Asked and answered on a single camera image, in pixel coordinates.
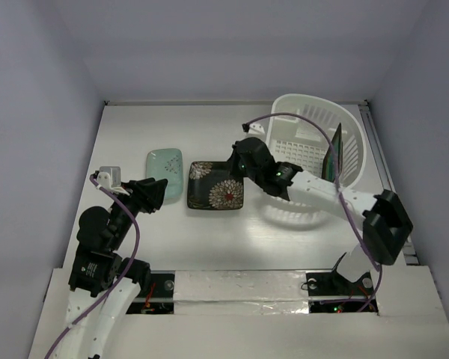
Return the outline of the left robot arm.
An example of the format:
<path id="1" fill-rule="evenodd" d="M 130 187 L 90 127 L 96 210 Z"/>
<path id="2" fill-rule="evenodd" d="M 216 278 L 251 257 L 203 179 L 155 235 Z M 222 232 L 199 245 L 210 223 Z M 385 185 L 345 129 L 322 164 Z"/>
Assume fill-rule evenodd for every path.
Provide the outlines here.
<path id="1" fill-rule="evenodd" d="M 121 182 L 97 171 L 92 184 L 113 203 L 93 206 L 79 218 L 78 247 L 68 285 L 64 332 L 52 358 L 104 358 L 132 301 L 151 288 L 150 265 L 117 250 L 130 229 L 138 230 L 138 214 L 153 214 L 163 204 L 167 180 Z"/>

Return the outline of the light green speckled plate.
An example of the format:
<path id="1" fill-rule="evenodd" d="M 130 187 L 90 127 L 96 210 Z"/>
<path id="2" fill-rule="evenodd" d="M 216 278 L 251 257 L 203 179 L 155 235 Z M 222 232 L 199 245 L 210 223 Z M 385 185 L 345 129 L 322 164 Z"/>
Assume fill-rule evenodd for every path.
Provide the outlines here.
<path id="1" fill-rule="evenodd" d="M 145 161 L 145 174 L 156 180 L 168 181 L 164 204 L 173 204 L 180 200 L 184 188 L 183 154 L 177 148 L 151 150 Z"/>

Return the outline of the black floral plate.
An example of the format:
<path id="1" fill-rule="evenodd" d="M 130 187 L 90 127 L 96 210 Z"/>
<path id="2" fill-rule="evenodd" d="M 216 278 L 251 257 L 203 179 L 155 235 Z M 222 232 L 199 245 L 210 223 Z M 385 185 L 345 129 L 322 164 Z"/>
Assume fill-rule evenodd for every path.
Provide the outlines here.
<path id="1" fill-rule="evenodd" d="M 244 204 L 244 181 L 230 174 L 227 162 L 190 164 L 187 206 L 196 210 L 238 210 Z"/>

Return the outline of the black plain plate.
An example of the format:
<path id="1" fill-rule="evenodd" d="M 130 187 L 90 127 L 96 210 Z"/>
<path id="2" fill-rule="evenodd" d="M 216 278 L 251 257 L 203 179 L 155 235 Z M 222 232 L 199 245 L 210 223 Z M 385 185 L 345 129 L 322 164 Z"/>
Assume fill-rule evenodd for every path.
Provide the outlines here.
<path id="1" fill-rule="evenodd" d="M 341 175 L 343 167 L 343 132 L 339 123 L 332 137 L 332 145 L 329 146 L 324 158 L 321 178 L 328 182 L 334 182 Z"/>

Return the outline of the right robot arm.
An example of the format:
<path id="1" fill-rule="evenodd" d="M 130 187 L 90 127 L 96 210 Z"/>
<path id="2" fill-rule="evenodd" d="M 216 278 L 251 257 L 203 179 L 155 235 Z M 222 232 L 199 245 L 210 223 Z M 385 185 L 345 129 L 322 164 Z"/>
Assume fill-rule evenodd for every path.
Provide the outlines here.
<path id="1" fill-rule="evenodd" d="M 399 196 L 343 188 L 289 162 L 277 162 L 259 138 L 237 141 L 228 159 L 230 172 L 247 177 L 271 197 L 301 203 L 349 222 L 358 240 L 335 264 L 329 283 L 335 292 L 350 291 L 371 269 L 392 266 L 414 225 Z"/>

